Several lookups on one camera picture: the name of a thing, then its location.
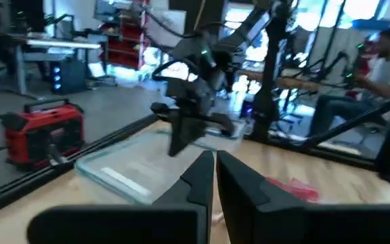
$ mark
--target red shelving unit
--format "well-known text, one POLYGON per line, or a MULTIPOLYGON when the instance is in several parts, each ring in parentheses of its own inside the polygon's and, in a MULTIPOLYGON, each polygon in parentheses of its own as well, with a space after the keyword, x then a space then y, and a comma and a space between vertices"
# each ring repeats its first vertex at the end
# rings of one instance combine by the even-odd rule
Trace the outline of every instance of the red shelving unit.
MULTIPOLYGON (((134 0, 148 4, 150 0, 134 0)), ((148 17, 142 14, 139 22, 145 26, 148 17)), ((132 19, 120 16, 120 24, 103 24, 102 31, 117 32, 121 37, 109 36, 107 63, 117 64, 127 68, 140 69, 144 65, 143 54, 149 45, 141 28, 132 19)))

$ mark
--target red generator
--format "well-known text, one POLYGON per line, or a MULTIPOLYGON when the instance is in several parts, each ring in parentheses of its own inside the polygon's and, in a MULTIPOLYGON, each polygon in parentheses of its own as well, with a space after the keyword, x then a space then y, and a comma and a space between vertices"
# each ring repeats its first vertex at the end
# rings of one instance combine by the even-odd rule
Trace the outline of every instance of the red generator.
POLYGON ((3 116, 7 162, 17 166, 42 167, 48 163, 48 148, 55 144, 63 156, 77 152, 84 144, 83 111, 68 99, 26 104, 20 114, 3 116), (39 105, 63 105, 33 110, 39 105))

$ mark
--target white t-shirt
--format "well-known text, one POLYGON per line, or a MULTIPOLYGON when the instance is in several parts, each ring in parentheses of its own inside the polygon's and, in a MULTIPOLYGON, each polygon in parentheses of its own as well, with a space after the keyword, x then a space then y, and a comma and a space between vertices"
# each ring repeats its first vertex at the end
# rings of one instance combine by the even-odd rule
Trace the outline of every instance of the white t-shirt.
MULTIPOLYGON (((390 84, 390 61, 386 61, 384 58, 375 60, 368 78, 374 83, 390 84)), ((370 94, 369 92, 364 92, 363 99, 370 101, 375 106, 386 102, 386 99, 370 94)), ((385 113, 383 118, 390 121, 390 112, 385 113)))

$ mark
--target wooden table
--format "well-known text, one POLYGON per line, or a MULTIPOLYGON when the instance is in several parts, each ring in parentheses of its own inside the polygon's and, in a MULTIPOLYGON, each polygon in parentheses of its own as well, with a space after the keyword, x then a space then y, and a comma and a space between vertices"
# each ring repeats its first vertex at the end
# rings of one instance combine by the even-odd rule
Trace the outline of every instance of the wooden table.
MULTIPOLYGON (((138 134, 165 127, 156 122, 138 134)), ((233 155, 264 176, 284 182, 297 178, 317 187, 326 203, 390 203, 390 184, 371 171, 250 141, 243 141, 233 155)), ((219 212, 216 182, 214 191, 213 211, 219 212)), ((70 171, 0 210, 0 243, 26 243, 26 227, 36 214, 56 205, 83 203, 93 200, 70 171)), ((229 243, 223 222, 212 226, 211 243, 229 243)))

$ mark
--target computer tower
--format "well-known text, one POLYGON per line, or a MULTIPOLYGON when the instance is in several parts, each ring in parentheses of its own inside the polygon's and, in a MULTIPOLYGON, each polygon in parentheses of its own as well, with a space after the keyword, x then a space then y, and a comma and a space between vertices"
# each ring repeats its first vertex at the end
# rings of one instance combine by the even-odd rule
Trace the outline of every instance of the computer tower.
POLYGON ((72 94, 87 89, 87 64, 81 60, 63 60, 51 63, 52 92, 72 94))

